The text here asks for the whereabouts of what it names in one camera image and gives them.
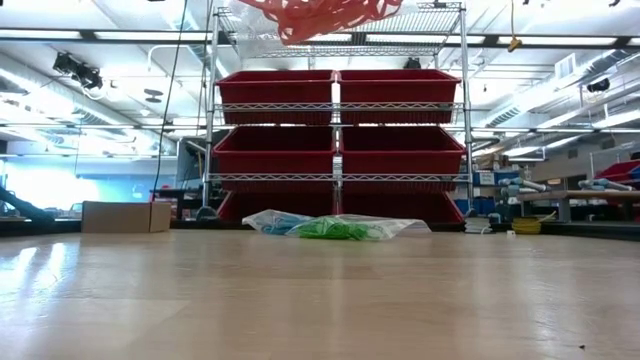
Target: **black cable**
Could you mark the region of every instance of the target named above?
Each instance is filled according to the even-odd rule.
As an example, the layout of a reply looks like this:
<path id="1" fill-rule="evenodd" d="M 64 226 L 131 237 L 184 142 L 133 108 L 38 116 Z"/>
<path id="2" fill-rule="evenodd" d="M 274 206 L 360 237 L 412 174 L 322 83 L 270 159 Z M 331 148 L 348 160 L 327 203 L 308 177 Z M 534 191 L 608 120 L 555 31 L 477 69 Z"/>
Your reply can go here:
<path id="1" fill-rule="evenodd" d="M 167 94 L 167 104 L 164 108 L 164 114 L 162 115 L 162 126 L 160 127 L 160 142 L 158 143 L 158 168 L 156 170 L 156 179 L 153 182 L 153 194 L 151 196 L 152 201 L 156 198 L 156 190 L 158 189 L 158 180 L 160 179 L 160 166 L 162 165 L 162 139 L 164 139 L 164 127 L 167 125 L 167 115 L 169 114 L 169 103 L 171 102 L 171 94 L 173 92 L 173 82 L 176 78 L 176 69 L 178 68 L 178 57 L 180 55 L 180 46 L 182 45 L 182 33 L 184 32 L 184 23 L 187 17 L 187 6 L 189 0 L 184 0 L 184 7 L 182 9 L 182 19 L 180 20 L 180 32 L 178 33 L 178 42 L 176 44 L 176 56 L 173 59 L 173 69 L 171 70 L 169 93 Z"/>

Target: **hanging cord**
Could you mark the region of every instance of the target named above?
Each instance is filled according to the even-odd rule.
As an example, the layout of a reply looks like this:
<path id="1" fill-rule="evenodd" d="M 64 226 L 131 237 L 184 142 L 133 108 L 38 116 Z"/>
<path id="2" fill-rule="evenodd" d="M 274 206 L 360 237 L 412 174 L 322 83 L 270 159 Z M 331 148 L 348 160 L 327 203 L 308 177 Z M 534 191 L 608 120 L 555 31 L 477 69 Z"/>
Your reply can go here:
<path id="1" fill-rule="evenodd" d="M 167 94 L 167 104 L 164 107 L 164 114 L 162 115 L 162 126 L 160 127 L 160 141 L 158 143 L 158 166 L 156 169 L 156 179 L 153 182 L 153 194 L 151 195 L 152 201 L 155 200 L 156 198 L 158 180 L 160 179 L 160 166 L 162 165 L 162 139 L 164 139 L 164 127 L 167 125 L 167 115 L 169 114 L 169 104 L 171 103 L 171 95 L 173 93 L 173 83 L 176 78 L 176 69 L 178 68 L 178 57 L 180 55 L 180 45 L 182 43 L 182 34 L 184 32 L 184 23 L 187 17 L 188 4 L 189 4 L 189 0 L 184 0 L 184 7 L 182 9 L 182 19 L 180 20 L 180 32 L 178 33 L 178 43 L 176 44 L 176 55 L 173 59 L 173 68 L 171 69 L 169 93 Z"/>
<path id="2" fill-rule="evenodd" d="M 513 52 L 515 49 L 522 45 L 522 40 L 516 37 L 516 2 L 515 0 L 511 0 L 511 43 L 509 44 L 509 48 L 507 51 Z"/>

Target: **workbench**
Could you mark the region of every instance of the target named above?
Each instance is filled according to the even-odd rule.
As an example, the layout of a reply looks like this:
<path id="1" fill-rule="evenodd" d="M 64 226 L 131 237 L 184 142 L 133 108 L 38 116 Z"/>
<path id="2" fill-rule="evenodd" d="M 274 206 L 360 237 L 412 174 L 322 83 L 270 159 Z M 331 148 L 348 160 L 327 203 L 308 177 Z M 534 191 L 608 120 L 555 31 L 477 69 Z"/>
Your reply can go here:
<path id="1" fill-rule="evenodd" d="M 527 208 L 525 203 L 538 200 L 557 200 L 558 220 L 563 222 L 571 222 L 571 199 L 615 200 L 623 203 L 625 220 L 633 220 L 633 204 L 640 202 L 640 191 L 558 190 L 519 194 L 517 198 L 523 205 L 523 215 L 526 215 L 524 213 Z"/>

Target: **ceiling spotlight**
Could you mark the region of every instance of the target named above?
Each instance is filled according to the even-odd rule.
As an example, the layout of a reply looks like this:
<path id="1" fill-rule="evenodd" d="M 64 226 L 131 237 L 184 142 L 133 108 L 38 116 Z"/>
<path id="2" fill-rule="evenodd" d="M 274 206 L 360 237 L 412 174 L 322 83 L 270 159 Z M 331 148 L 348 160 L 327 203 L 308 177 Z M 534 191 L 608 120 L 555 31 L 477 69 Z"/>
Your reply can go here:
<path id="1" fill-rule="evenodd" d="M 162 91 L 153 90 L 153 89 L 144 89 L 144 93 L 150 96 L 144 99 L 146 102 L 150 102 L 152 104 L 159 104 L 162 102 L 162 99 L 158 99 L 158 96 L 164 95 Z"/>
<path id="2" fill-rule="evenodd" d="M 587 85 L 587 91 L 590 93 L 602 92 L 609 90 L 610 87 L 611 82 L 609 81 L 609 78 L 604 78 L 604 80 Z"/>
<path id="3" fill-rule="evenodd" d="M 53 70 L 62 75 L 71 75 L 71 79 L 79 82 L 87 90 L 102 89 L 100 69 L 89 68 L 86 64 L 73 59 L 70 54 L 58 53 L 53 63 Z"/>

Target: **red storage tray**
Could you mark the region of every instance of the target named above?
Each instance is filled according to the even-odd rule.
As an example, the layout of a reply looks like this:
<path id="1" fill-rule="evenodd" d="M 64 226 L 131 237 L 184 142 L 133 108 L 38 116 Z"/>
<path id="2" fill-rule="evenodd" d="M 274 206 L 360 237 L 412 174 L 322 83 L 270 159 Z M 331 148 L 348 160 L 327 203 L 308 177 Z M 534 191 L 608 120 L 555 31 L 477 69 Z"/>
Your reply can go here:
<path id="1" fill-rule="evenodd" d="M 342 172 L 346 174 L 458 174 L 464 147 L 436 126 L 342 128 Z M 344 182 L 346 192 L 443 192 L 455 183 Z"/>
<path id="2" fill-rule="evenodd" d="M 633 171 L 640 166 L 640 160 L 616 163 L 596 175 L 596 179 L 607 179 L 613 182 L 625 183 L 633 181 Z"/>
<path id="3" fill-rule="evenodd" d="M 464 221 L 447 194 L 343 194 L 340 212 L 398 219 L 419 219 L 427 224 Z"/>
<path id="4" fill-rule="evenodd" d="M 449 103 L 460 79 L 438 70 L 345 70 L 338 74 L 343 103 Z M 450 123 L 452 111 L 344 111 L 342 123 Z"/>
<path id="5" fill-rule="evenodd" d="M 220 81 L 223 104 L 331 103 L 331 70 L 240 71 Z M 326 125 L 331 111 L 225 112 L 225 123 Z"/>
<path id="6" fill-rule="evenodd" d="M 330 127 L 237 127 L 213 149 L 220 174 L 331 174 Z M 330 181 L 223 181 L 238 192 L 330 191 Z"/>
<path id="7" fill-rule="evenodd" d="M 229 193 L 218 209 L 218 217 L 228 222 L 240 222 L 242 218 L 260 211 L 273 209 L 289 213 L 325 216 L 334 213 L 335 201 L 332 192 L 313 194 Z"/>

